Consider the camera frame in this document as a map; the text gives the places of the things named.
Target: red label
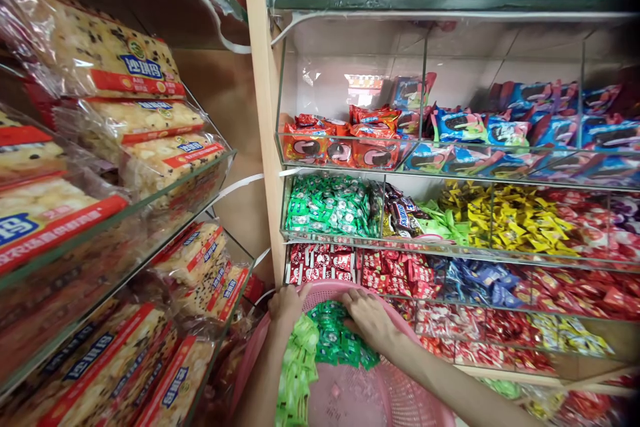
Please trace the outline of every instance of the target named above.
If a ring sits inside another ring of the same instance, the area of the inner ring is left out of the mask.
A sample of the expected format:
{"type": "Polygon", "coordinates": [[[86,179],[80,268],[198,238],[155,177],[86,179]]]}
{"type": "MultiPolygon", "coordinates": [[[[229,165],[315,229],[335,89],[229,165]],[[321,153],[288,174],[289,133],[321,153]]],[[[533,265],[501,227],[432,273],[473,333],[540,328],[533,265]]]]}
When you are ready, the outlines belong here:
{"type": "Polygon", "coordinates": [[[211,296],[211,299],[207,304],[207,312],[210,312],[211,310],[213,310],[213,307],[215,306],[215,302],[220,297],[220,293],[224,290],[223,287],[225,286],[225,277],[229,274],[229,270],[231,270],[231,262],[227,262],[227,265],[225,266],[225,271],[223,272],[222,277],[220,278],[220,282],[215,286],[215,289],[213,290],[213,295],[211,296]]]}
{"type": "Polygon", "coordinates": [[[131,319],[118,330],[115,340],[107,347],[104,354],[96,359],[88,371],[66,391],[62,398],[38,422],[39,427],[54,427],[64,419],[76,401],[82,397],[87,387],[98,377],[100,371],[109,365],[120,348],[131,337],[142,321],[153,311],[153,304],[144,304],[131,319]]]}
{"type": "Polygon", "coordinates": [[[215,231],[213,237],[209,239],[209,241],[205,244],[203,248],[198,250],[198,252],[193,256],[191,261],[187,264],[187,271],[190,272],[195,268],[195,266],[203,259],[207,251],[213,246],[217,238],[222,233],[222,227],[218,227],[218,230],[215,231]]]}
{"type": "Polygon", "coordinates": [[[227,321],[227,318],[229,317],[229,314],[231,313],[231,309],[233,309],[233,306],[235,305],[235,301],[237,300],[238,295],[240,295],[240,291],[242,290],[242,285],[244,284],[245,279],[247,278],[248,275],[249,275],[249,270],[248,269],[243,269],[242,273],[240,273],[240,276],[238,277],[237,283],[235,284],[235,287],[233,288],[233,292],[229,296],[229,299],[227,300],[227,303],[225,304],[225,307],[222,309],[222,312],[220,312],[220,320],[222,322],[226,322],[227,321]]]}
{"type": "Polygon", "coordinates": [[[128,133],[127,135],[123,135],[122,143],[139,143],[147,140],[155,140],[172,135],[179,135],[180,133],[189,133],[202,130],[202,127],[204,127],[204,125],[192,125],[190,127],[180,127],[175,129],[159,130],[145,133],[128,133]]]}
{"type": "Polygon", "coordinates": [[[146,79],[96,69],[91,69],[91,78],[100,90],[152,93],[171,97],[186,95],[185,86],[177,82],[146,79]]]}
{"type": "Polygon", "coordinates": [[[184,153],[183,155],[176,155],[175,157],[171,157],[168,159],[164,159],[163,162],[166,163],[171,168],[178,168],[185,163],[192,162],[194,160],[198,160],[199,158],[206,157],[207,155],[211,155],[220,150],[224,150],[225,148],[219,143],[214,143],[213,145],[207,145],[204,148],[199,150],[192,151],[190,153],[184,153]]]}
{"type": "Polygon", "coordinates": [[[155,395],[151,399],[151,402],[145,409],[145,411],[140,416],[140,420],[136,423],[136,427],[151,427],[155,423],[155,417],[162,406],[162,399],[167,394],[169,387],[173,383],[173,379],[175,375],[178,373],[178,369],[182,367],[182,364],[185,363],[187,359],[187,355],[189,355],[189,351],[191,347],[193,347],[195,343],[195,336],[189,336],[184,339],[178,351],[175,353],[175,357],[173,361],[170,363],[169,368],[167,369],[167,373],[162,378],[162,383],[158,386],[158,389],[155,391],[155,395]]]}
{"type": "Polygon", "coordinates": [[[29,258],[111,217],[127,206],[119,195],[112,195],[71,215],[54,220],[42,230],[16,240],[0,249],[0,274],[6,274],[29,258]]]}
{"type": "Polygon", "coordinates": [[[51,140],[50,135],[32,125],[0,128],[0,147],[24,145],[26,143],[45,143],[51,140]]]}
{"type": "Polygon", "coordinates": [[[175,252],[177,252],[180,247],[182,247],[183,243],[200,228],[200,226],[204,224],[204,222],[200,222],[199,224],[191,224],[189,227],[185,229],[185,231],[178,235],[173,241],[163,248],[151,261],[151,265],[157,265],[159,262],[164,262],[171,258],[175,252]]]}

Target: pink plastic basket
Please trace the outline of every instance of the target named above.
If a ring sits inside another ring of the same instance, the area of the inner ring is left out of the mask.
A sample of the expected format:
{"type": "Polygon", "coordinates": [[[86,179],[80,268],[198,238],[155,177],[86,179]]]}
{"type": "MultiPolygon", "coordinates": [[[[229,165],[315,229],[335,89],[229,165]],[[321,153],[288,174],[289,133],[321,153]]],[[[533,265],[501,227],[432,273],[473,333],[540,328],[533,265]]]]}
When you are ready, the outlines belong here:
{"type": "MultiPolygon", "coordinates": [[[[342,280],[317,280],[303,306],[308,312],[326,300],[340,300],[351,288],[362,288],[342,280]]],[[[415,342],[417,336],[387,302],[383,304],[395,326],[415,342]]],[[[267,314],[253,333],[238,370],[231,410],[240,399],[262,348],[269,327],[267,314]]],[[[318,382],[310,385],[310,426],[432,426],[453,427],[453,413],[438,399],[391,365],[387,359],[370,371],[350,366],[318,364],[318,382]]]]}

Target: blue cookie package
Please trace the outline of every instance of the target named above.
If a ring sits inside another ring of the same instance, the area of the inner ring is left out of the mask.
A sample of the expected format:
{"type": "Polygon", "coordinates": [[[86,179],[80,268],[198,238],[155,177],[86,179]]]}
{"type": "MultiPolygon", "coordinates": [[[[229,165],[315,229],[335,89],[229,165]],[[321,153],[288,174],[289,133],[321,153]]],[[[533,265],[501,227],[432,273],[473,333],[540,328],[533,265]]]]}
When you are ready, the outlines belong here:
{"type": "Polygon", "coordinates": [[[428,143],[420,143],[405,160],[403,170],[421,170],[428,173],[437,173],[442,170],[452,151],[452,145],[442,148],[428,143]]]}
{"type": "Polygon", "coordinates": [[[607,123],[604,117],[587,115],[582,127],[583,148],[592,150],[636,150],[640,147],[640,121],[607,123]]]}

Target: finger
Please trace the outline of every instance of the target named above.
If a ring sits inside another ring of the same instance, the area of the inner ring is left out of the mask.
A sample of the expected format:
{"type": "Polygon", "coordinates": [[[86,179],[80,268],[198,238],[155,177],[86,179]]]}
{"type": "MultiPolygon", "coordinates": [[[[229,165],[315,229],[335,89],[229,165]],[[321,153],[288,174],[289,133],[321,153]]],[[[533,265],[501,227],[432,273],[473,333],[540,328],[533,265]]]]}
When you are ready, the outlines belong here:
{"type": "Polygon", "coordinates": [[[357,336],[363,337],[360,327],[351,319],[345,319],[345,327],[351,330],[357,336]]]}
{"type": "Polygon", "coordinates": [[[309,295],[309,292],[311,291],[312,287],[313,287],[313,285],[311,285],[311,284],[305,284],[305,286],[302,287],[302,290],[300,291],[300,300],[302,302],[305,301],[305,299],[307,298],[307,295],[309,295]]]}
{"type": "Polygon", "coordinates": [[[351,299],[351,297],[349,296],[349,294],[347,292],[342,294],[342,303],[345,304],[345,307],[347,309],[349,307],[351,307],[351,302],[353,302],[353,300],[351,299]]]}

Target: snack bag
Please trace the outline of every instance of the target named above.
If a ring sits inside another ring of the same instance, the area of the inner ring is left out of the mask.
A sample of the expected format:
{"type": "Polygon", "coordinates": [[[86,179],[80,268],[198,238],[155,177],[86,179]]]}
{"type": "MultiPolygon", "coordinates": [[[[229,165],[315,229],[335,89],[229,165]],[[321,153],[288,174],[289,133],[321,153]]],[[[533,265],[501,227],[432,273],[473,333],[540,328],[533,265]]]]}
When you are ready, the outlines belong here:
{"type": "Polygon", "coordinates": [[[0,187],[65,171],[66,154],[53,136],[11,119],[11,112],[0,104],[0,187]]]}
{"type": "Polygon", "coordinates": [[[1,0],[0,31],[53,97],[183,98],[168,46],[74,0],[1,0]]]}
{"type": "Polygon", "coordinates": [[[92,424],[129,371],[129,361],[148,352],[168,323],[153,304],[123,306],[91,337],[91,347],[68,359],[9,425],[92,424]]]}
{"type": "MultiPolygon", "coordinates": [[[[140,200],[169,187],[205,163],[215,161],[226,149],[216,135],[186,133],[127,145],[124,150],[127,155],[120,169],[123,185],[140,200]]],[[[172,189],[154,203],[155,208],[168,207],[168,197],[176,198],[193,191],[193,183],[194,179],[190,179],[172,189]]]]}
{"type": "Polygon", "coordinates": [[[207,122],[202,111],[181,100],[81,99],[54,113],[66,138],[113,165],[119,165],[120,145],[199,131],[207,122]]]}
{"type": "Polygon", "coordinates": [[[603,89],[583,90],[582,103],[586,115],[603,115],[620,94],[622,85],[609,85],[603,89]]]}
{"type": "Polygon", "coordinates": [[[240,295],[248,275],[249,269],[245,266],[233,266],[227,273],[221,290],[222,295],[217,298],[213,309],[211,309],[211,315],[223,324],[231,315],[235,301],[240,295]]]}
{"type": "Polygon", "coordinates": [[[285,124],[284,156],[286,159],[304,163],[316,163],[322,165],[327,157],[329,145],[328,135],[331,135],[333,127],[314,125],[311,127],[297,127],[295,124],[285,124]]]}
{"type": "Polygon", "coordinates": [[[228,257],[226,243],[227,238],[219,224],[193,224],[181,242],[166,252],[153,269],[180,284],[196,288],[209,275],[219,256],[228,257]]]}
{"type": "Polygon", "coordinates": [[[214,347],[195,336],[183,340],[136,427],[182,425],[204,381],[214,347]]]}
{"type": "Polygon", "coordinates": [[[58,175],[0,190],[0,274],[126,206],[127,201],[119,195],[98,200],[58,175]]]}
{"type": "Polygon", "coordinates": [[[453,145],[437,147],[429,143],[420,143],[403,164],[404,170],[420,170],[438,173],[453,151],[453,145]]]}
{"type": "Polygon", "coordinates": [[[67,342],[53,352],[36,370],[20,383],[20,386],[10,393],[0,407],[0,421],[8,422],[10,417],[20,410],[20,407],[38,389],[45,386],[49,379],[60,372],[66,361],[72,356],[82,356],[91,347],[90,340],[94,333],[109,319],[111,314],[118,307],[118,301],[111,298],[105,302],[98,310],[91,314],[91,317],[69,338],[67,342]]]}
{"type": "Polygon", "coordinates": [[[213,313],[213,308],[224,294],[225,280],[230,271],[231,262],[226,256],[219,256],[200,284],[188,290],[174,290],[171,296],[180,314],[187,318],[216,320],[217,314],[213,313]]]}

